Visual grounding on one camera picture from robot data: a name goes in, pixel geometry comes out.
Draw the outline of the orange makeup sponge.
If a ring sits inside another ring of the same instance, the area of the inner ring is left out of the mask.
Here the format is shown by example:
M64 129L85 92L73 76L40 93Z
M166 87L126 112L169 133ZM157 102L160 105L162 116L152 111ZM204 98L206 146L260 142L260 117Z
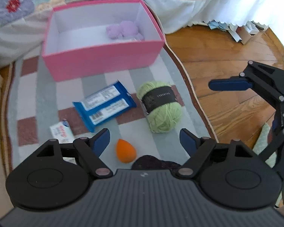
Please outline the orange makeup sponge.
M122 163L131 163L137 156L134 146L123 139L119 139L116 143L115 152L118 160Z

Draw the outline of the green yarn skein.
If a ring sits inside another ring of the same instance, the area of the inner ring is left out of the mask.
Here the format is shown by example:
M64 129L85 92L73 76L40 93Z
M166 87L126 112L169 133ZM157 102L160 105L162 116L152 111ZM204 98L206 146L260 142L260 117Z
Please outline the green yarn skein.
M153 133L168 133L179 123L182 106L171 85L161 81L145 82L139 87L136 96L144 106Z

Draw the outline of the white tissue packet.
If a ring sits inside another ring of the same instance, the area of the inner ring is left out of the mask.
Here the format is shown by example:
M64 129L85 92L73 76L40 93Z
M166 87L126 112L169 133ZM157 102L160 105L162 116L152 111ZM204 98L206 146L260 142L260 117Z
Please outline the white tissue packet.
M57 139L61 144L69 144L75 140L73 132L66 119L50 126L50 132L53 138Z

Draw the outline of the blue snack wrapper pack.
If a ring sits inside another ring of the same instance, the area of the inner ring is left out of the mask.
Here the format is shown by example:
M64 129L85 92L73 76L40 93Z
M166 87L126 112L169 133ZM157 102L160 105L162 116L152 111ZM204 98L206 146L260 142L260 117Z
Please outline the blue snack wrapper pack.
M78 102L75 110L90 132L97 126L136 108L137 104L120 81L115 82Z

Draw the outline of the purple plush toy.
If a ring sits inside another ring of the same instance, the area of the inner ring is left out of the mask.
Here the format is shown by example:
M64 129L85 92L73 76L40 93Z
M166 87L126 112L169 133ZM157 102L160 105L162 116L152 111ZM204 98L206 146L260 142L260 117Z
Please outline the purple plush toy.
M119 24L113 24L106 27L107 36L112 39L134 39L144 40L139 33L138 26L132 21L122 21Z

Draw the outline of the dark knitted item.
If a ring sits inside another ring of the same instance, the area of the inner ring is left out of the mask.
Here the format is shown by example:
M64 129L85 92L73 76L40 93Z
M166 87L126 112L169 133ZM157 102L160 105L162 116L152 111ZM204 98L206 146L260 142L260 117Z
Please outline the dark knitted item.
M157 159L151 155L144 155L138 158L131 166L132 170L175 170L181 165L173 161Z

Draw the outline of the paper scraps under bed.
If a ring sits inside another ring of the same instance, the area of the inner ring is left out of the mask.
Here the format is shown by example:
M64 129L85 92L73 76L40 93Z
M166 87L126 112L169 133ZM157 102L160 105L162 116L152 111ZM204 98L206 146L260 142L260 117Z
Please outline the paper scraps under bed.
M237 43L242 43L243 45L246 45L260 32L259 28L253 22L247 22L246 25L239 27L238 25L211 21L207 26L211 30L219 29L227 31Z

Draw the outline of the striped checked rug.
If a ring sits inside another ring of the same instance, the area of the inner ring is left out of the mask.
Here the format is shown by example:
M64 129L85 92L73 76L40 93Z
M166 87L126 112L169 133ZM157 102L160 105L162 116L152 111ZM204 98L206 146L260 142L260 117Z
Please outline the striped checked rug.
M153 133L145 107L137 93L145 82L169 85L177 99L181 117L165 133ZM216 138L198 101L184 64L164 46L155 62L145 68L122 70L57 82L49 73L40 50L8 67L1 103L2 160L5 174L31 155L55 134L66 140L67 125L73 136L91 137L86 121L96 122L95 131L110 131L110 143L101 154L112 169L127 169L115 153L119 139L130 142L138 156L152 155L183 163L187 152L179 143L186 128L197 136Z

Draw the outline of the white bed skirt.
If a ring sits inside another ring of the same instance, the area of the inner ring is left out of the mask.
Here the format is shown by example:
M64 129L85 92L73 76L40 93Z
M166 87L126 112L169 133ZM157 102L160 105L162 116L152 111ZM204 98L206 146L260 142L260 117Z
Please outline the white bed skirt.
M243 26L254 21L274 27L284 21L284 0L143 0L171 34L201 22ZM44 39L54 5L45 3L36 12L0 28L0 68L15 61Z

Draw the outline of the pink cardboard box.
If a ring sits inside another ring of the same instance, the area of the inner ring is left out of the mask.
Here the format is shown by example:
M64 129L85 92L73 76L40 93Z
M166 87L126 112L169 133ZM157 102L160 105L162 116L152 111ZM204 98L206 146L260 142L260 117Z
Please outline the pink cardboard box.
M106 28L131 21L143 40L111 39ZM150 66L165 36L141 0L93 0L53 9L42 57L56 82Z

